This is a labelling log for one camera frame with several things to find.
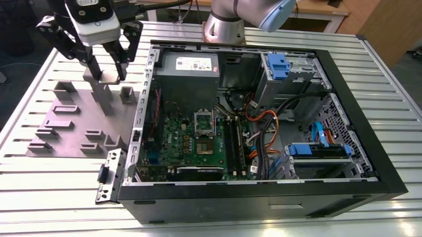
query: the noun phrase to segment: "power supply label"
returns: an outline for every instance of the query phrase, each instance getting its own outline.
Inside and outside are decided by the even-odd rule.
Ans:
[[[213,71],[211,58],[178,57],[177,70]]]

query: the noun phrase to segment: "slotted aluminum surface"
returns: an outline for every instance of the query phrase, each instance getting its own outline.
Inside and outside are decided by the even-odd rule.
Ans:
[[[0,133],[0,233],[47,236],[422,236],[421,111],[366,42],[354,36],[246,30],[247,44],[330,51],[345,80],[390,155],[409,193],[334,218],[179,225],[141,225],[122,205],[95,206],[100,159],[28,158],[35,136],[55,99],[56,81],[78,88],[84,67],[54,50]],[[135,62],[119,86],[143,87],[150,40],[202,41],[201,25],[145,22]],[[95,47],[103,69],[114,70]]]

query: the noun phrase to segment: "motherboard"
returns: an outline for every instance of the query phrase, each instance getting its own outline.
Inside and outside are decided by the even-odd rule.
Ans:
[[[138,162],[142,181],[253,179],[246,172],[242,124],[238,118],[215,118],[211,112],[167,117],[161,150],[146,151]]]

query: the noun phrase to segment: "blue cable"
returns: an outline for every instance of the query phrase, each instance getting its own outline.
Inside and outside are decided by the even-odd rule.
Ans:
[[[325,147],[329,147],[329,143],[328,140],[325,138],[325,134],[324,134],[324,127],[322,127],[322,123],[321,122],[314,122],[313,123],[313,142],[315,142],[317,140],[317,133],[320,135],[320,141],[324,144]]]

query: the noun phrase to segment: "ram slot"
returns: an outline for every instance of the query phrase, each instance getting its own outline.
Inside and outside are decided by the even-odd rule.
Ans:
[[[226,146],[226,163],[227,163],[227,172],[233,173],[235,171],[235,146],[233,143],[233,134],[231,134],[231,121],[225,121],[225,146]]]
[[[235,156],[235,168],[238,171],[238,174],[242,174],[242,157],[241,157],[241,141],[238,138],[238,126],[237,121],[233,120],[230,123],[230,129],[231,129],[231,144],[234,148],[234,156]]]
[[[239,144],[239,156],[238,156],[238,163],[241,165],[241,168],[238,169],[239,174],[243,173],[245,169],[245,152],[243,152],[243,139],[242,139],[242,129],[241,129],[241,121],[239,118],[237,118],[235,121],[235,126],[237,126],[237,138],[238,138],[238,144]]]

